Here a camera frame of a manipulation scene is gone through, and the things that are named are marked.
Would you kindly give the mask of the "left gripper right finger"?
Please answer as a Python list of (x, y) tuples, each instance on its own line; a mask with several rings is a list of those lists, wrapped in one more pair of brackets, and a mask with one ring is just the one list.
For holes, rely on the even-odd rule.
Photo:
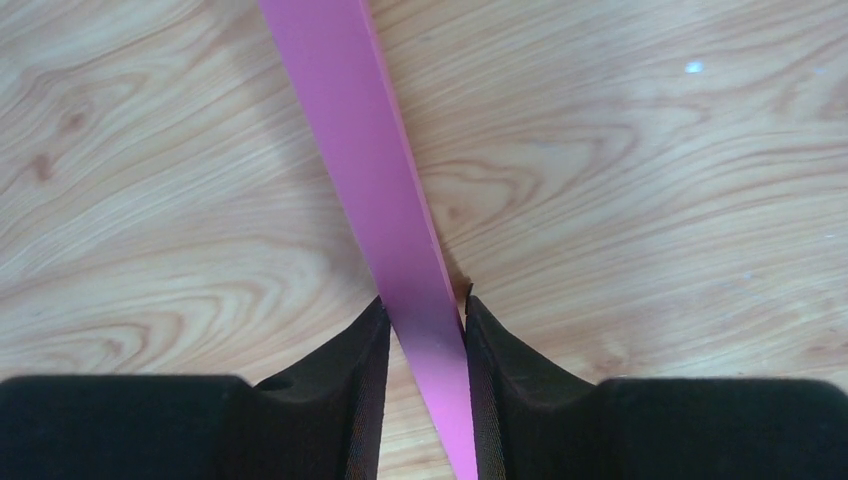
[(817, 380), (587, 382), (465, 305), (482, 479), (843, 479), (847, 396)]

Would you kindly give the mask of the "pink picture frame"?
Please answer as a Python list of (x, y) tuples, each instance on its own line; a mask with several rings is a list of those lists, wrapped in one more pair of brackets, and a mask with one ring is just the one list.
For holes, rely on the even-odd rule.
[(370, 7), (260, 9), (453, 472), (474, 479), (464, 330)]

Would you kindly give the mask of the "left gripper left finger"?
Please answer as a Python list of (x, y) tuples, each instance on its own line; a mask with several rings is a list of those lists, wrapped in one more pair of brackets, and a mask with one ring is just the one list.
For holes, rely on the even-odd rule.
[(5, 479), (373, 479), (390, 322), (379, 301), (290, 367), (1, 384)]

